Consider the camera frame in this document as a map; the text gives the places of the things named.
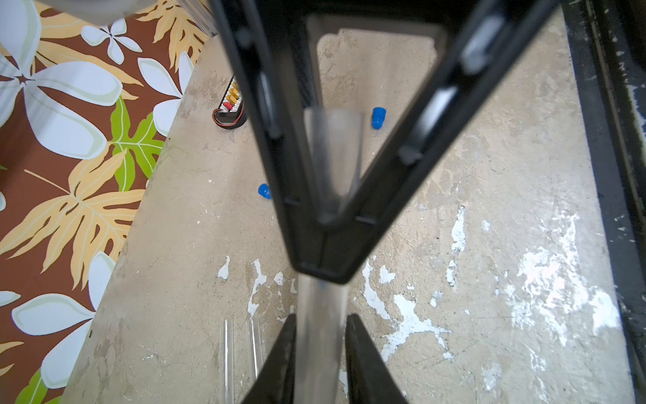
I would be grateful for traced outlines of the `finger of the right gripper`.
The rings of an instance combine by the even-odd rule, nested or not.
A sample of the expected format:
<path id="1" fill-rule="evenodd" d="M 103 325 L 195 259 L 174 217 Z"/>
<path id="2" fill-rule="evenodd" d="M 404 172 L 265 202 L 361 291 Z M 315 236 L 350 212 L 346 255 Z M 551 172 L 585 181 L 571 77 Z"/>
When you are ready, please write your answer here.
<path id="1" fill-rule="evenodd" d="M 326 1 L 212 1 L 216 28 L 242 87 L 279 226 L 292 266 L 336 284 L 348 269 L 321 224 L 321 198 L 306 136 L 304 110 L 321 105 L 311 17 Z"/>
<path id="2" fill-rule="evenodd" d="M 327 222 L 322 277 L 346 284 L 553 13 L 555 1 L 479 1 Z"/>

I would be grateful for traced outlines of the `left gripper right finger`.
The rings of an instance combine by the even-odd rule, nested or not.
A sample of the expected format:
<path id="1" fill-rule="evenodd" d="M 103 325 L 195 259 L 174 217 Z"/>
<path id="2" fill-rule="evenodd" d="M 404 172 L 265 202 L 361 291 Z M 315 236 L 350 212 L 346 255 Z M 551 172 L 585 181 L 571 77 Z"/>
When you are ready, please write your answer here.
<path id="1" fill-rule="evenodd" d="M 350 403 L 407 404 L 357 314 L 347 318 L 345 345 Z"/>

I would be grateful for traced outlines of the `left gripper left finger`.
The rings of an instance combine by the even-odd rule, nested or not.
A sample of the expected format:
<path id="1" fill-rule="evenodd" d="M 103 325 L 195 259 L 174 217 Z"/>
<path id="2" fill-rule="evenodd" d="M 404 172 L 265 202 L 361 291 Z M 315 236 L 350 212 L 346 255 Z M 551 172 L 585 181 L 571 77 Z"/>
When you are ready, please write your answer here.
<path id="1" fill-rule="evenodd" d="M 296 315 L 290 314 L 242 404 L 294 402 Z"/>

